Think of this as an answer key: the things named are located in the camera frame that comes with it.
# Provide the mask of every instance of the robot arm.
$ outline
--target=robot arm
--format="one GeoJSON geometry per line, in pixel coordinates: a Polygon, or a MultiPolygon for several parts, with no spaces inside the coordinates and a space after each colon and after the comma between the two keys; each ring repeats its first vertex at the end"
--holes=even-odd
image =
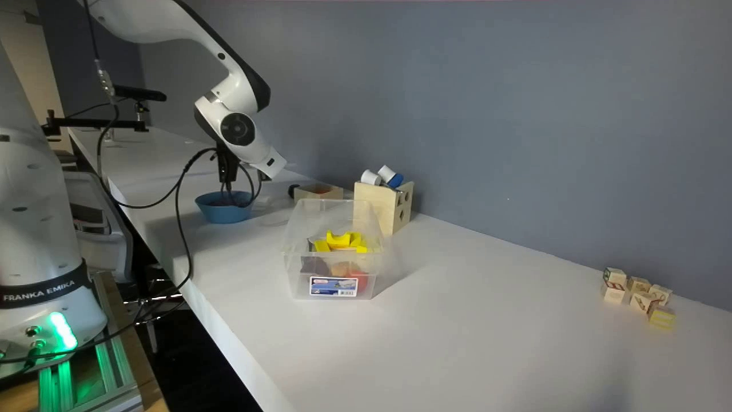
{"type": "Polygon", "coordinates": [[[197,99],[197,116],[236,157],[274,177],[286,161],[257,133],[250,114],[269,102],[269,87],[181,0],[86,0],[90,14],[132,44],[188,38],[202,44],[229,75],[197,99]]]}
{"type": "Polygon", "coordinates": [[[0,243],[1,379],[57,362],[106,327],[77,252],[61,165],[38,133],[1,44],[0,243]]]}

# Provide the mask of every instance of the floor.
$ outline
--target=floor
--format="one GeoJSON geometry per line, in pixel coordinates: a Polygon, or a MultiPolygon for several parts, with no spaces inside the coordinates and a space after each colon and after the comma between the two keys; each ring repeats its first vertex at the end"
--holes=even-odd
{"type": "Polygon", "coordinates": [[[151,363],[171,412],[260,410],[192,311],[166,311],[155,329],[151,363]]]}

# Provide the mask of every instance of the tabletop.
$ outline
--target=tabletop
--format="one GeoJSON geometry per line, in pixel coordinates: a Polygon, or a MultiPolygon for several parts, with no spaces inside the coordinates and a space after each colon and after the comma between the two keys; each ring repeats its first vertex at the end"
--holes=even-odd
{"type": "MultiPolygon", "coordinates": [[[[92,165],[96,131],[72,131],[92,165]]],[[[151,201],[205,139],[151,127],[103,146],[115,196],[151,201]]],[[[282,257],[294,171],[263,185],[254,217],[205,224],[182,185],[194,280],[182,297],[267,412],[732,410],[732,313],[679,295],[674,329],[601,299],[601,272],[417,214],[391,237],[399,274],[372,299],[294,299],[282,257]]],[[[174,203],[128,211],[168,276],[188,272],[174,203]]]]}

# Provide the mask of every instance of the black cable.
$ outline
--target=black cable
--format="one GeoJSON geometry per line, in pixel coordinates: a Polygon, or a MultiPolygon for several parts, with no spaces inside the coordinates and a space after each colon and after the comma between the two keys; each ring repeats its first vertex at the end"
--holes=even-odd
{"type": "Polygon", "coordinates": [[[96,138],[96,148],[94,148],[94,155],[96,155],[96,171],[101,174],[101,143],[106,141],[108,133],[115,127],[115,123],[118,121],[118,108],[115,108],[115,119],[99,133],[96,138]]]}
{"type": "Polygon", "coordinates": [[[244,165],[237,165],[239,171],[244,171],[246,181],[250,181],[250,200],[242,203],[242,208],[252,206],[257,201],[257,196],[260,195],[260,178],[257,178],[257,189],[254,189],[254,181],[252,174],[244,165]]]}
{"type": "Polygon", "coordinates": [[[99,59],[96,30],[94,30],[94,21],[92,21],[90,0],[85,0],[85,12],[86,12],[90,36],[92,36],[92,53],[94,53],[94,59],[99,59]]]}
{"type": "Polygon", "coordinates": [[[181,243],[182,243],[182,252],[184,252],[184,258],[188,258],[188,274],[182,276],[182,281],[176,285],[176,291],[181,291],[194,274],[194,260],[192,260],[192,255],[190,255],[190,246],[188,246],[188,237],[184,237],[184,232],[182,232],[182,219],[181,219],[181,187],[182,187],[182,178],[188,174],[188,170],[208,150],[214,150],[213,146],[211,148],[204,148],[198,153],[194,153],[190,157],[190,162],[182,166],[182,174],[181,174],[181,182],[176,185],[176,226],[178,226],[178,234],[181,234],[181,243]]]}
{"type": "Polygon", "coordinates": [[[94,153],[94,155],[96,155],[96,177],[99,177],[99,181],[101,181],[103,192],[106,192],[117,206],[124,206],[124,208],[154,208],[154,206],[162,203],[162,201],[168,200],[168,196],[176,192],[176,187],[182,182],[184,171],[178,177],[178,181],[176,181],[159,200],[149,201],[149,203],[126,203],[126,201],[117,200],[117,196],[110,192],[110,187],[108,187],[108,182],[106,182],[106,178],[103,178],[103,170],[101,170],[101,146],[103,146],[103,139],[108,138],[110,127],[115,126],[115,121],[110,121],[110,123],[103,127],[103,133],[96,138],[96,153],[94,153]]]}
{"type": "Polygon", "coordinates": [[[6,383],[11,383],[11,379],[15,379],[15,378],[21,378],[21,376],[24,376],[24,372],[30,372],[28,367],[23,367],[21,371],[15,371],[15,372],[11,372],[11,376],[0,378],[0,388],[4,388],[6,383]]]}

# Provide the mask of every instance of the yellow object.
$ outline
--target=yellow object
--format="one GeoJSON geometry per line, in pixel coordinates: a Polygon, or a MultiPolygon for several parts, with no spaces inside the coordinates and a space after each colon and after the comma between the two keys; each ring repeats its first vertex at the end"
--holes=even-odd
{"type": "Polygon", "coordinates": [[[355,232],[342,232],[342,234],[332,234],[327,232],[322,237],[314,241],[314,252],[356,252],[356,255],[369,255],[370,246],[361,234],[355,232]]]}
{"type": "Polygon", "coordinates": [[[671,309],[659,305],[651,306],[647,321],[659,329],[673,329],[676,324],[676,316],[671,309]]]}

